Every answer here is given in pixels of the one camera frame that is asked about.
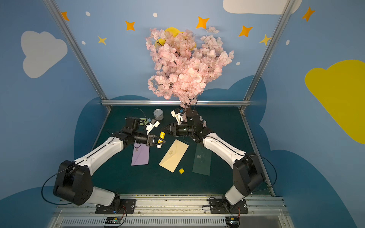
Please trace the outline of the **cream yellow envelope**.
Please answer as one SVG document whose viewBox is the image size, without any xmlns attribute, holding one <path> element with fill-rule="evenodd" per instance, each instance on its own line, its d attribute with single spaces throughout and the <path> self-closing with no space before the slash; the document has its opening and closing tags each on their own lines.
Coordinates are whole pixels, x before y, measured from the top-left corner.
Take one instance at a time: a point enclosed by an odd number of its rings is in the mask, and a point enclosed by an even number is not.
<svg viewBox="0 0 365 228">
<path fill-rule="evenodd" d="M 163 159 L 160 161 L 159 166 L 173 173 L 188 147 L 188 144 L 179 140 L 175 140 L 171 147 L 167 150 Z"/>
</svg>

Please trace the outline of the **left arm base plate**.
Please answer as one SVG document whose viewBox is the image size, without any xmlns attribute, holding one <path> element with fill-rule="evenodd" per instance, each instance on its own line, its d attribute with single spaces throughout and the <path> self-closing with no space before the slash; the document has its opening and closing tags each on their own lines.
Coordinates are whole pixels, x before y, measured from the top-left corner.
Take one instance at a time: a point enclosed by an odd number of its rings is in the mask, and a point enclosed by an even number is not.
<svg viewBox="0 0 365 228">
<path fill-rule="evenodd" d="M 136 208 L 136 199 L 120 199 L 110 206 L 97 205 L 95 214 L 133 214 Z"/>
</svg>

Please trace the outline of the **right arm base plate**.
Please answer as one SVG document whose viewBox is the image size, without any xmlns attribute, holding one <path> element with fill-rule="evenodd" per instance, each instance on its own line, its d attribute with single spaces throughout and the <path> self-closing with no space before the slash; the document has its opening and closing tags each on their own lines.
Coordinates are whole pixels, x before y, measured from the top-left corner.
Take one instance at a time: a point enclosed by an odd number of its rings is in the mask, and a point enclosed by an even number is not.
<svg viewBox="0 0 365 228">
<path fill-rule="evenodd" d="M 245 199 L 231 205 L 226 199 L 216 199 L 210 197 L 208 199 L 211 214 L 248 214 L 248 205 Z"/>
</svg>

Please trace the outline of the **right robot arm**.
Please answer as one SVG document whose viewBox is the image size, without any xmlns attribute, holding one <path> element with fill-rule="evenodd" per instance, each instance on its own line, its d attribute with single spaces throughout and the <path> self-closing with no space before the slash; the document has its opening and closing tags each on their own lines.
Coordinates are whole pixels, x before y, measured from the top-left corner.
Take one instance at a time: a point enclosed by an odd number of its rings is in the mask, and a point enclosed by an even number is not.
<svg viewBox="0 0 365 228">
<path fill-rule="evenodd" d="M 202 117 L 191 108 L 177 108 L 171 111 L 176 119 L 163 131 L 174 137 L 189 136 L 223 159 L 233 171 L 233 186 L 223 196 L 228 206 L 236 205 L 265 182 L 263 166 L 258 155 L 247 155 L 220 138 L 208 128 Z"/>
</svg>

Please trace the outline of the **yellow glue stick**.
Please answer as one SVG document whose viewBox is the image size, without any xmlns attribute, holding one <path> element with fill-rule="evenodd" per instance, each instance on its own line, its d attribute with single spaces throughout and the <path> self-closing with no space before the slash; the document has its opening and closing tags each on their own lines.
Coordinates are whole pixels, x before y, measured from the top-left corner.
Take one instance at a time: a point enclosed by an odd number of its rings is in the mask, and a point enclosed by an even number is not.
<svg viewBox="0 0 365 228">
<path fill-rule="evenodd" d="M 161 132 L 158 140 L 158 145 L 156 146 L 157 148 L 161 148 L 162 144 L 165 143 L 164 138 L 165 138 L 165 133 Z"/>
</svg>

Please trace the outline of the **purple envelope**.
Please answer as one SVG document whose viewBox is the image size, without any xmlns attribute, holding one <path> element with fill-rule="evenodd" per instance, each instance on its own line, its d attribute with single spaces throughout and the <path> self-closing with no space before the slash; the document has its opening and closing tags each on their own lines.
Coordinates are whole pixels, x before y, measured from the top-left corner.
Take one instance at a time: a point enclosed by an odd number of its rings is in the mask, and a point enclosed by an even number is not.
<svg viewBox="0 0 365 228">
<path fill-rule="evenodd" d="M 134 144 L 133 155 L 132 155 L 132 166 L 147 165 L 149 164 L 149 152 L 150 147 L 145 144 Z"/>
</svg>

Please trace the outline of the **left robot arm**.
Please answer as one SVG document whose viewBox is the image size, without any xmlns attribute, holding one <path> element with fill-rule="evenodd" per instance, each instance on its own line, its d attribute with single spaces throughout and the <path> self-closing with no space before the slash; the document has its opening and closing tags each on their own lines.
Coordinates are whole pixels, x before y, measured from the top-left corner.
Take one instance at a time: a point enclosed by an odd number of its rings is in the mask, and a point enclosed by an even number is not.
<svg viewBox="0 0 365 228">
<path fill-rule="evenodd" d="M 165 140 L 146 133 L 138 132 L 140 119 L 126 118 L 126 124 L 119 132 L 115 132 L 99 147 L 74 161 L 64 161 L 59 166 L 53 194 L 63 200 L 81 206 L 86 203 L 120 208 L 120 196 L 117 193 L 95 187 L 93 174 L 105 162 L 127 146 L 135 143 L 152 147 L 162 145 Z"/>
</svg>

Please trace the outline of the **dark green envelope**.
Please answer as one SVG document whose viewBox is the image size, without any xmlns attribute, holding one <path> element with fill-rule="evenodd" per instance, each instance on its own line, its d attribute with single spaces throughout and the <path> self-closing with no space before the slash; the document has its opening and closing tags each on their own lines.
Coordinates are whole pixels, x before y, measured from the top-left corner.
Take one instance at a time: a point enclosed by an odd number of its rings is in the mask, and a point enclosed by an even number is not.
<svg viewBox="0 0 365 228">
<path fill-rule="evenodd" d="M 212 151 L 201 144 L 197 144 L 192 172 L 210 176 L 211 159 Z"/>
</svg>

